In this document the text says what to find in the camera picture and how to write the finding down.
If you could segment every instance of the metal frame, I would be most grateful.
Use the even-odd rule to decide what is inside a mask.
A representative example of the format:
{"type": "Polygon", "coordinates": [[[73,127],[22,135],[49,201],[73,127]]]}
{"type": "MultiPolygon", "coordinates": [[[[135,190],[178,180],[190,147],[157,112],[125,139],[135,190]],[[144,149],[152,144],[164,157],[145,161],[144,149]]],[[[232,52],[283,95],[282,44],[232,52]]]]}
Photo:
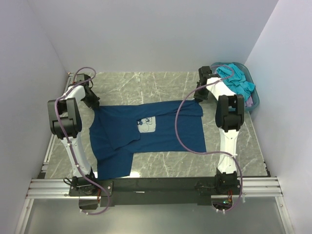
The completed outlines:
{"type": "MultiPolygon", "coordinates": [[[[32,179],[27,199],[96,199],[96,196],[69,196],[70,186],[62,179],[32,179]]],[[[243,178],[243,195],[245,197],[283,196],[276,177],[243,178]]]]}
{"type": "Polygon", "coordinates": [[[283,196],[276,197],[275,200],[277,203],[279,214],[281,215],[281,219],[282,219],[286,234],[294,234],[295,232],[293,229],[293,225],[292,225],[287,207],[285,205],[284,197],[283,196]]]}
{"type": "Polygon", "coordinates": [[[23,234],[25,232],[26,225],[28,222],[28,218],[29,218],[29,215],[31,212],[31,208],[33,207],[33,203],[34,203],[33,199],[26,199],[25,200],[24,206],[23,206],[21,213],[20,213],[18,224],[17,224],[15,232],[14,232],[15,234],[23,234]]]}

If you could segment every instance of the teal cloth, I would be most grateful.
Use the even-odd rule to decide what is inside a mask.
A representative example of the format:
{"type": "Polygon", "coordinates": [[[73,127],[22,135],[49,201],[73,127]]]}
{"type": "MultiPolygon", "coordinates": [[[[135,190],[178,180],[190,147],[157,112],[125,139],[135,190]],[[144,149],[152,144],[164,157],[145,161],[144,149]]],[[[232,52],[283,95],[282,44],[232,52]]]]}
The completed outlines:
{"type": "MultiPolygon", "coordinates": [[[[231,67],[235,74],[229,79],[225,79],[223,82],[225,85],[231,89],[236,94],[242,94],[244,100],[247,101],[251,93],[254,91],[255,85],[246,81],[245,74],[233,63],[226,64],[231,67]]],[[[227,67],[218,67],[216,72],[221,78],[228,77],[232,74],[232,71],[227,67]]]]}

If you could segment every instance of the cable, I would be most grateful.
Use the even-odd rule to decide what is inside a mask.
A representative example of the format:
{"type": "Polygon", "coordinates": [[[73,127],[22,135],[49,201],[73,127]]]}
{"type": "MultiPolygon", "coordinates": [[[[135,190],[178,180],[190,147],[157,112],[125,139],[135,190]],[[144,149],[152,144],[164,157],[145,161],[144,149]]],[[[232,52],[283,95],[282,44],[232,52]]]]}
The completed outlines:
{"type": "Polygon", "coordinates": [[[83,177],[85,180],[87,180],[87,181],[90,182],[91,184],[93,184],[93,185],[97,186],[98,188],[100,188],[100,189],[101,189],[103,192],[105,192],[105,194],[107,195],[107,205],[106,205],[106,207],[105,207],[102,211],[100,211],[100,212],[95,212],[95,213],[89,213],[89,212],[87,212],[87,211],[85,211],[85,210],[81,210],[83,213],[85,213],[85,214],[87,214],[87,215],[99,215],[99,214],[105,212],[105,211],[108,209],[108,207],[109,207],[109,205],[110,205],[110,195],[109,195],[109,193],[108,193],[102,186],[100,186],[100,185],[97,184],[96,182],[94,182],[94,181],[90,180],[89,178],[87,178],[87,177],[85,176],[85,174],[82,172],[82,170],[81,170],[81,168],[79,167],[79,164],[78,164],[78,162],[77,162],[77,158],[76,158],[76,155],[75,155],[75,152],[74,152],[72,143],[71,143],[71,141],[70,141],[70,139],[69,139],[69,137],[68,137],[68,135],[67,135],[67,133],[66,133],[66,131],[65,131],[65,128],[64,128],[64,126],[63,126],[63,124],[62,124],[62,122],[61,122],[61,119],[60,119],[60,116],[59,116],[59,111],[58,111],[58,102],[59,102],[60,100],[62,100],[63,98],[67,97],[67,96],[73,91],[73,89],[75,89],[77,86],[79,86],[79,85],[81,85],[81,84],[83,84],[83,83],[89,82],[89,81],[91,81],[92,79],[94,79],[94,77],[96,77],[97,72],[96,72],[92,67],[82,67],[82,68],[78,69],[78,70],[76,71],[76,73],[74,74],[74,79],[73,79],[73,81],[75,81],[78,72],[80,72],[82,69],[91,69],[91,70],[94,72],[94,75],[93,75],[91,78],[87,79],[87,80],[84,80],[84,81],[82,81],[82,82],[79,82],[79,83],[75,84],[74,86],[71,86],[61,97],[59,97],[59,98],[56,99],[56,101],[55,101],[55,103],[54,103],[54,109],[55,109],[55,113],[56,113],[56,116],[57,116],[57,119],[58,119],[59,126],[60,126],[60,128],[62,129],[62,132],[63,132],[65,138],[67,139],[67,144],[68,144],[68,146],[69,146],[70,152],[72,153],[72,156],[73,156],[75,165],[77,166],[77,170],[79,171],[79,173],[82,175],[82,177],[83,177]]]}
{"type": "Polygon", "coordinates": [[[231,158],[234,160],[234,162],[235,162],[235,164],[236,164],[236,166],[237,166],[237,168],[238,168],[238,170],[239,170],[239,173],[240,173],[240,192],[239,192],[237,201],[233,204],[233,206],[232,206],[231,208],[229,208],[229,209],[226,210],[226,212],[227,212],[227,211],[232,210],[235,206],[237,206],[237,204],[239,203],[239,200],[240,200],[240,198],[241,198],[241,196],[242,196],[242,193],[243,193],[243,174],[242,174],[242,171],[241,171],[241,169],[240,169],[240,167],[239,167],[238,161],[236,160],[236,158],[235,158],[232,154],[230,154],[230,153],[228,153],[228,152],[225,152],[225,151],[211,151],[211,152],[196,152],[196,151],[193,151],[193,150],[187,148],[187,147],[183,144],[183,142],[181,141],[181,139],[180,139],[180,137],[179,137],[178,131],[177,131],[177,119],[178,119],[178,117],[179,117],[180,110],[181,110],[182,105],[184,104],[184,102],[187,100],[187,98],[188,98],[192,93],[196,92],[197,90],[206,88],[207,86],[210,86],[210,85],[213,85],[213,84],[217,84],[217,83],[219,83],[219,82],[221,82],[221,81],[223,81],[223,80],[225,80],[225,79],[229,79],[229,78],[231,78],[231,77],[235,74],[234,70],[233,70],[231,67],[227,66],[227,65],[216,65],[216,66],[212,66],[212,67],[210,67],[210,68],[216,68],[216,67],[221,67],[221,66],[230,69],[230,71],[232,71],[232,74],[231,74],[230,76],[225,77],[225,78],[222,78],[222,79],[220,79],[220,80],[218,80],[218,81],[216,81],[216,82],[213,82],[213,83],[210,83],[210,84],[205,84],[205,85],[199,86],[198,88],[196,88],[196,89],[194,89],[193,91],[191,91],[191,92],[183,99],[183,101],[181,102],[181,104],[180,104],[180,106],[179,106],[179,108],[178,108],[178,110],[177,110],[177,112],[176,112],[176,115],[175,115],[175,135],[176,135],[176,138],[177,138],[177,140],[179,141],[179,143],[182,145],[182,147],[183,147],[184,149],[186,149],[187,151],[193,153],[193,154],[197,154],[197,155],[224,154],[224,155],[226,155],[226,156],[231,157],[231,158]]]}
{"type": "Polygon", "coordinates": [[[92,86],[91,86],[91,87],[89,87],[89,88],[90,88],[90,89],[92,89],[92,88],[93,88],[93,81],[91,80],[90,82],[91,82],[92,86]]]}
{"type": "Polygon", "coordinates": [[[71,182],[70,179],[67,178],[67,177],[65,177],[65,178],[63,179],[63,182],[64,182],[65,184],[69,185],[69,186],[72,186],[72,182],[71,182]]]}

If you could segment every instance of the white wall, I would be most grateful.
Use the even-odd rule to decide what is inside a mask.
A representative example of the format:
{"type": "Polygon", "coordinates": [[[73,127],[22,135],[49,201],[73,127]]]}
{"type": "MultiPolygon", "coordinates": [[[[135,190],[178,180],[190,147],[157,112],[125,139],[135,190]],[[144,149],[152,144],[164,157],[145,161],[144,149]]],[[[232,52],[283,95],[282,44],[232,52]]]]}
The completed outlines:
{"type": "Polygon", "coordinates": [[[66,70],[244,63],[277,0],[28,0],[66,70]]]}
{"type": "Polygon", "coordinates": [[[280,0],[246,66],[260,96],[253,123],[296,233],[311,233],[312,1],[280,0]]]}
{"type": "Polygon", "coordinates": [[[47,100],[66,72],[27,1],[0,7],[0,233],[14,232],[49,137],[47,100]]]}

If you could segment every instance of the printed graphic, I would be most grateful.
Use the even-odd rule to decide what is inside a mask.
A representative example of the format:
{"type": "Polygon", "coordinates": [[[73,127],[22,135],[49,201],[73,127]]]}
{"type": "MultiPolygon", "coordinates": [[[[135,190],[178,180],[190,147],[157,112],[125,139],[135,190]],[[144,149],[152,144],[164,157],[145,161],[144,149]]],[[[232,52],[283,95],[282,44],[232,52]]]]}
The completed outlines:
{"type": "Polygon", "coordinates": [[[152,133],[156,130],[156,119],[154,117],[143,118],[137,121],[137,128],[140,133],[152,133]]]}

